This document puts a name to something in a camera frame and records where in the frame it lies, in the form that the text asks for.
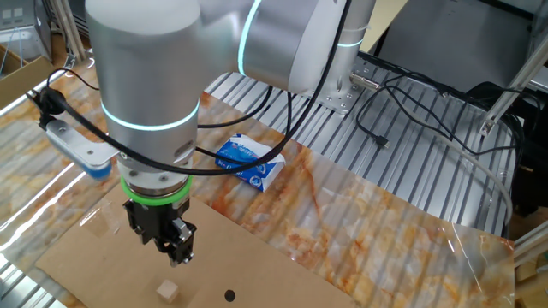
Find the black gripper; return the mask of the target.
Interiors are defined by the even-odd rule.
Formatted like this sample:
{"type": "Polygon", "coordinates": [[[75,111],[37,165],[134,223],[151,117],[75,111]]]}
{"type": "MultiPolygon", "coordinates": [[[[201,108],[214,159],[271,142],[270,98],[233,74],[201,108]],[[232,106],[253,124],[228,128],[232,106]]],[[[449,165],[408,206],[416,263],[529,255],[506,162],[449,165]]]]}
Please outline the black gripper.
{"type": "Polygon", "coordinates": [[[163,205],[145,205],[134,200],[123,208],[128,213],[129,226],[143,244],[154,240],[157,249],[168,253],[171,266],[188,264],[194,257],[196,226],[182,220],[189,209],[189,200],[163,205]]]}

